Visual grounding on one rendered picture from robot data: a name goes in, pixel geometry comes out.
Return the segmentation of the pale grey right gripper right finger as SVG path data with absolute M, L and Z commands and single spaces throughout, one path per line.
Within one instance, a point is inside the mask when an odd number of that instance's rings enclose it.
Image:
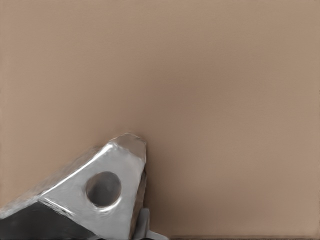
M 148 208 L 142 208 L 136 221 L 133 240 L 169 240 L 169 238 L 150 230 L 150 211 Z

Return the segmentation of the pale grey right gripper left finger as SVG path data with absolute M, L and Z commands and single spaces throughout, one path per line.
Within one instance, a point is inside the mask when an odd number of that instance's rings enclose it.
M 147 144 L 126 133 L 0 208 L 0 240 L 129 240 L 143 207 Z

